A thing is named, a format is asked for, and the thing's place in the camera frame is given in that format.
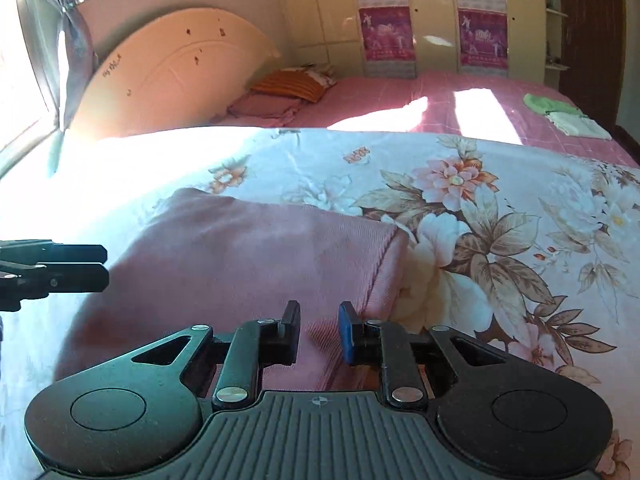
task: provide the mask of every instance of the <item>white cloth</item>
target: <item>white cloth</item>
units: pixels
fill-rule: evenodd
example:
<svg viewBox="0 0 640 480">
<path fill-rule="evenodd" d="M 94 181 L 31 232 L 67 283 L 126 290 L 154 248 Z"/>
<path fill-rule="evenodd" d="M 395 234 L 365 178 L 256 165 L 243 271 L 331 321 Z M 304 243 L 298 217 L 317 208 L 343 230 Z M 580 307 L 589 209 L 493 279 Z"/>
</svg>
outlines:
<svg viewBox="0 0 640 480">
<path fill-rule="evenodd" d="M 580 117 L 565 112 L 551 112 L 547 117 L 556 125 L 558 130 L 570 137 L 611 140 L 608 131 L 588 117 Z"/>
</svg>

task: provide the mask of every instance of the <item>green cloth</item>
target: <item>green cloth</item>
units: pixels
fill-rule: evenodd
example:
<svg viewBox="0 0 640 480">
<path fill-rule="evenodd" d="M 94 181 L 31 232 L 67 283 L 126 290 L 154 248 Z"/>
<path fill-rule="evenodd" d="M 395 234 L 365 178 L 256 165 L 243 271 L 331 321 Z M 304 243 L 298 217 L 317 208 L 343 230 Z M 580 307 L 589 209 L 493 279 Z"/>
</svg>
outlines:
<svg viewBox="0 0 640 480">
<path fill-rule="evenodd" d="M 540 115 L 549 115 L 551 112 L 564 112 L 565 114 L 571 115 L 580 115 L 584 114 L 578 110 L 578 108 L 573 107 L 567 103 L 563 103 L 562 101 L 556 101 L 555 99 L 550 99 L 548 97 L 540 97 L 532 94 L 527 94 L 524 96 L 524 104 L 527 107 L 531 108 L 535 113 Z"/>
</svg>

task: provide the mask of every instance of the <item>curtain tieback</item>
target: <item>curtain tieback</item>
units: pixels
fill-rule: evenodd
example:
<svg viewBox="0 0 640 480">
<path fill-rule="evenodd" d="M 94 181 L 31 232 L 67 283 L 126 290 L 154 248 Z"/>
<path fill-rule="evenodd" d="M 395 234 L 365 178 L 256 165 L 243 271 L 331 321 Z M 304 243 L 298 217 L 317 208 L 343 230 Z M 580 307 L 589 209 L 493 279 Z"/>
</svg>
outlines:
<svg viewBox="0 0 640 480">
<path fill-rule="evenodd" d="M 75 9 L 78 5 L 85 3 L 87 0 L 73 0 L 72 2 L 66 3 L 62 6 L 62 12 L 69 12 L 70 10 Z"/>
</svg>

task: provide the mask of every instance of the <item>orange pillow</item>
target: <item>orange pillow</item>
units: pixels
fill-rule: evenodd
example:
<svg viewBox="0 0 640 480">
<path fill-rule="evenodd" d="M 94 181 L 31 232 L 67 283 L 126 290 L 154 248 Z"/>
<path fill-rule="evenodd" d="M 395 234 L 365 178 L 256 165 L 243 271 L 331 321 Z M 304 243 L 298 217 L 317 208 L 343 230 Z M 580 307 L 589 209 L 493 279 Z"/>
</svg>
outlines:
<svg viewBox="0 0 640 480">
<path fill-rule="evenodd" d="M 331 84 L 307 70 L 276 70 L 251 87 L 255 92 L 285 97 L 299 97 L 317 103 Z"/>
</svg>

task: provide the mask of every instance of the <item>black robotic gripper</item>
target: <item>black robotic gripper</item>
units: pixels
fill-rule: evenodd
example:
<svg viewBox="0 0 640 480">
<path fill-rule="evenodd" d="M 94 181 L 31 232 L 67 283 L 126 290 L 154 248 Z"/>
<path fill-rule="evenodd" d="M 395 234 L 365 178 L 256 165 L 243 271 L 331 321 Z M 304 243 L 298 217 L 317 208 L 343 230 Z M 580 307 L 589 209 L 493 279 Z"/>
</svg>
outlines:
<svg viewBox="0 0 640 480">
<path fill-rule="evenodd" d="M 598 478 L 612 419 L 587 387 L 446 326 L 363 321 L 351 303 L 338 328 L 379 391 L 262 391 L 264 368 L 296 361 L 295 301 L 282 319 L 192 326 L 52 384 L 25 416 L 42 480 Z"/>
</svg>

